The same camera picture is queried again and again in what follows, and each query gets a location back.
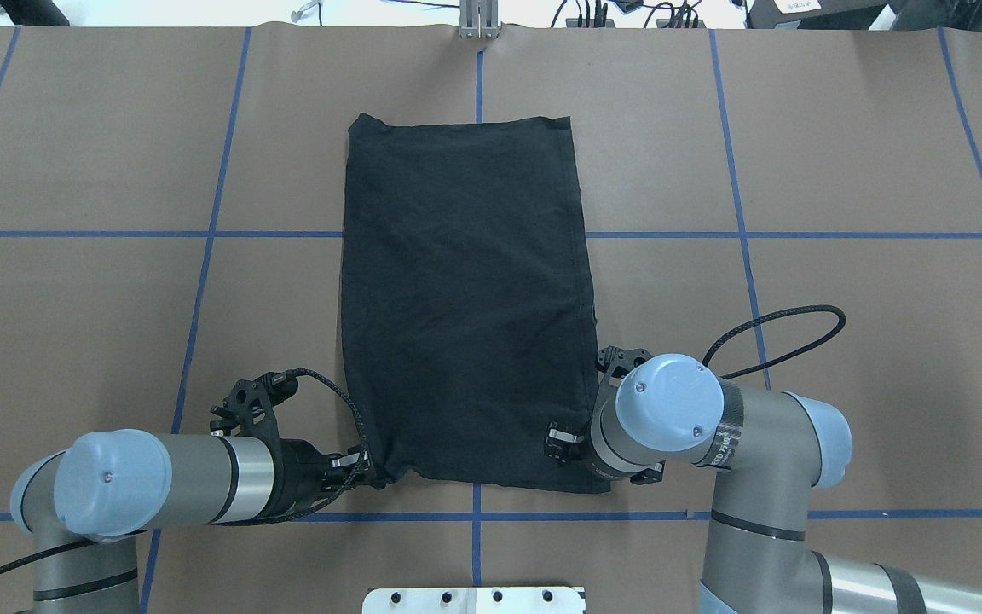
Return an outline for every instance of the white floor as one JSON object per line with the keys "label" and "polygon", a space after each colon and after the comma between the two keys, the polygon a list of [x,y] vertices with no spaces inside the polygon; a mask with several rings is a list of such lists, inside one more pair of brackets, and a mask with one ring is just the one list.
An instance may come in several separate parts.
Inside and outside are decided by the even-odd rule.
{"label": "white floor", "polygon": [[[455,3],[456,0],[434,0]],[[256,25],[270,20],[290,20],[290,14],[305,0],[58,0],[59,8],[74,25],[86,26],[241,26]],[[456,24],[453,9],[424,7],[418,4],[387,3],[385,0],[324,0],[325,25],[423,25]],[[548,27],[558,7],[557,0],[501,0],[500,19],[530,27]],[[729,0],[702,0],[697,8],[708,27],[742,28],[743,10]],[[300,23],[316,26],[316,10],[308,12]],[[623,15],[613,5],[610,19],[616,27],[642,27],[648,9]],[[576,17],[573,1],[563,9],[558,26],[566,17]],[[657,17],[665,17],[658,11]],[[892,11],[884,15],[870,30],[886,30],[892,24]],[[12,25],[0,15],[0,25]]]}

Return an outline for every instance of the white label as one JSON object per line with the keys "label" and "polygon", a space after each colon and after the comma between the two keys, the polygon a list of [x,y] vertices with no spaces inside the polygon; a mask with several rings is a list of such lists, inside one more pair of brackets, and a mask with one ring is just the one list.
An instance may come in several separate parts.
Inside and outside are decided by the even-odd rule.
{"label": "white label", "polygon": [[818,11],[821,8],[819,0],[775,0],[779,12],[789,15],[790,13],[804,13],[806,11]]}

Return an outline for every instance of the black cloth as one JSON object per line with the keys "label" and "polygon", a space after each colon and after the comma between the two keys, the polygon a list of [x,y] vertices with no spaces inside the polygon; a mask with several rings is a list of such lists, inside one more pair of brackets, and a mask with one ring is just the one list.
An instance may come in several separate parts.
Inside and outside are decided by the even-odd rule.
{"label": "black cloth", "polygon": [[543,455],[597,394],[569,118],[349,130],[344,372],[375,466],[601,493]]}

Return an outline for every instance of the blue joint cap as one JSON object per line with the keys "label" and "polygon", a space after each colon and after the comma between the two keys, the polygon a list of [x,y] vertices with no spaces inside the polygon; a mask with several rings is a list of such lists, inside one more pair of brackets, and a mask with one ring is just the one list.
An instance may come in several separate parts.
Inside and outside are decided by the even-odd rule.
{"label": "blue joint cap", "polygon": [[710,592],[706,584],[699,582],[699,614],[737,614],[737,612]]}
{"label": "blue joint cap", "polygon": [[28,528],[28,524],[25,524],[25,517],[20,512],[20,504],[25,499],[25,490],[28,490],[28,485],[31,484],[32,478],[36,477],[36,473],[43,469],[51,459],[58,457],[58,455],[63,454],[63,452],[55,452],[53,455],[47,455],[42,459],[32,463],[28,469],[22,472],[17,481],[14,482],[14,487],[10,490],[10,517],[14,519],[14,524],[20,527],[22,531],[26,533],[32,533],[32,529]]}
{"label": "blue joint cap", "polygon": [[831,489],[843,479],[846,466],[851,462],[851,427],[839,409],[828,403],[799,397],[793,392],[784,393],[802,405],[817,432],[817,443],[821,446],[821,477],[813,487]]}
{"label": "blue joint cap", "polygon": [[718,378],[683,354],[643,362],[616,390],[616,417],[624,432],[651,450],[670,454],[712,438],[724,406]]}
{"label": "blue joint cap", "polygon": [[55,516],[80,536],[123,536],[153,520],[172,485],[169,451],[136,429],[90,432],[55,474]]}

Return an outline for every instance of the white plate with holes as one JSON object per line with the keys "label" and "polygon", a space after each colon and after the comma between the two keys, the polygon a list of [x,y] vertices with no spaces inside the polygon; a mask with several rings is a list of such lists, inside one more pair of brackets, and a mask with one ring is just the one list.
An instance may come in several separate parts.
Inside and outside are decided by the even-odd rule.
{"label": "white plate with holes", "polygon": [[374,589],[362,614],[585,614],[581,587]]}

